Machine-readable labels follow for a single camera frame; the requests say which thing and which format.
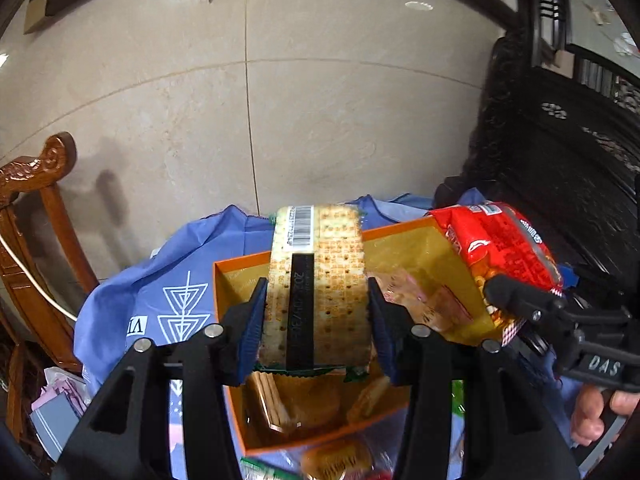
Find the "barcode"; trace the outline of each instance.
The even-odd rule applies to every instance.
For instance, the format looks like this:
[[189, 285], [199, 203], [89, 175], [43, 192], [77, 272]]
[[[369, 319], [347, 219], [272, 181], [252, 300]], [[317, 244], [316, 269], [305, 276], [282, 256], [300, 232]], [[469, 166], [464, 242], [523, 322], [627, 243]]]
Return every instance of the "barcode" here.
[[289, 245], [291, 247], [308, 247], [311, 245], [311, 221], [313, 206], [300, 206], [293, 208], [292, 229]]
[[489, 202], [486, 204], [480, 204], [479, 208], [482, 209], [482, 211], [484, 211], [484, 214], [487, 216], [497, 215], [498, 213], [502, 212], [502, 209], [500, 209], [497, 205]]

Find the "wooden chair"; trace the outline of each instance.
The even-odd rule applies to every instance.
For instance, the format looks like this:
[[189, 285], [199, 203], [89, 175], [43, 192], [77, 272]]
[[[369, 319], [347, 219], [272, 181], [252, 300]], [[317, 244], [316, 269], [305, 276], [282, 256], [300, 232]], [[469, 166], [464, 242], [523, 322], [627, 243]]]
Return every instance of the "wooden chair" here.
[[[17, 227], [13, 202], [20, 193], [40, 192], [42, 203], [63, 252], [82, 289], [88, 294], [98, 285], [98, 280], [78, 243], [57, 185], [75, 163], [76, 144], [70, 134], [63, 132], [46, 140], [40, 156], [20, 156], [0, 168], [0, 234], [49, 295], [49, 289], [33, 262], [24, 235]], [[80, 373], [82, 365], [73, 354], [73, 328], [65, 317], [40, 295], [2, 245], [0, 274], [16, 309], [46, 355], [57, 366]], [[6, 424], [16, 440], [24, 444], [25, 440], [31, 440], [24, 417], [27, 408], [30, 411], [30, 404], [34, 401], [31, 397], [34, 394], [37, 397], [39, 394], [39, 386], [33, 388], [31, 385], [31, 388], [25, 388], [24, 381], [30, 373], [33, 375], [34, 368], [38, 374], [44, 365], [36, 352], [31, 351], [27, 343], [15, 332], [2, 311], [0, 324], [14, 344], [10, 350], [8, 369], [0, 370], [7, 376], [9, 386]], [[8, 345], [10, 346], [10, 341], [4, 347], [8, 348]]]

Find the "blue gripper pad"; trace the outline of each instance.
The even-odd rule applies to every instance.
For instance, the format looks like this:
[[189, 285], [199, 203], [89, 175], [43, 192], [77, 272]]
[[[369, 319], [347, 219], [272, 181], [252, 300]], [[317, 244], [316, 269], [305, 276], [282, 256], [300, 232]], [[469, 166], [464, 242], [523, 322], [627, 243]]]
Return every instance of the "blue gripper pad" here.
[[398, 356], [402, 350], [402, 342], [414, 323], [405, 307], [385, 301], [375, 278], [369, 278], [368, 284], [369, 316], [378, 362], [392, 384], [403, 384], [404, 377], [398, 367]]
[[236, 340], [236, 374], [238, 384], [244, 383], [248, 375], [254, 371], [258, 356], [258, 346], [262, 338], [262, 320], [264, 319], [264, 302], [267, 298], [267, 279], [260, 278], [256, 283], [251, 299], [232, 307], [225, 314], [223, 324], [233, 309], [236, 311], [235, 319], [231, 323], [240, 330]]

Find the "red snack bag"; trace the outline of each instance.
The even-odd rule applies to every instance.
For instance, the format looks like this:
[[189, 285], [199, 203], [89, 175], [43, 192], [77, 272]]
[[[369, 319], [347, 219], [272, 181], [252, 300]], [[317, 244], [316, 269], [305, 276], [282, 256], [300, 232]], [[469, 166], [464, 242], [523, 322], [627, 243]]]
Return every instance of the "red snack bag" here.
[[[430, 215], [469, 267], [483, 298], [484, 282], [499, 273], [562, 293], [562, 276], [551, 253], [529, 221], [513, 207], [489, 202], [435, 209]], [[484, 302], [494, 326], [502, 329], [502, 344], [507, 344], [521, 323]]]

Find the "white cable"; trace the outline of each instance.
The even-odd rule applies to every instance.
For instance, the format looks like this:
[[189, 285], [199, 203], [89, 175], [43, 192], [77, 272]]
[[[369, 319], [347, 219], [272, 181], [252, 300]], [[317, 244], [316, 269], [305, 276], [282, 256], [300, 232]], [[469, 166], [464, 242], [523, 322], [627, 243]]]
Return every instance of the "white cable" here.
[[19, 259], [18, 256], [15, 255], [15, 253], [11, 250], [11, 247], [9, 247], [9, 244], [4, 240], [4, 238], [2, 238], [2, 235], [0, 235], [0, 243], [2, 244], [2, 246], [4, 247], [4, 250], [6, 250], [9, 253], [9, 256], [11, 256], [15, 263], [18, 264], [18, 267], [20, 267], [22, 269], [22, 272], [24, 272], [27, 275], [27, 278], [29, 279], [29, 281], [31, 283], [33, 283], [33, 286], [36, 288], [36, 290], [42, 295], [42, 297], [47, 300], [50, 305], [55, 308], [57, 311], [59, 311], [61, 314], [64, 314], [65, 316], [67, 316], [70, 320], [72, 321], [78, 321], [78, 318], [76, 316], [74, 316], [72, 313], [70, 313], [69, 311], [65, 310], [64, 308], [62, 308], [61, 306], [59, 306], [59, 304], [56, 303], [56, 300], [54, 300], [49, 294], [47, 294], [43, 288], [40, 286], [40, 284], [35, 280], [35, 278], [31, 275], [31, 273], [29, 272], [29, 270], [27, 269], [27, 267], [24, 265], [24, 263], [22, 263]]

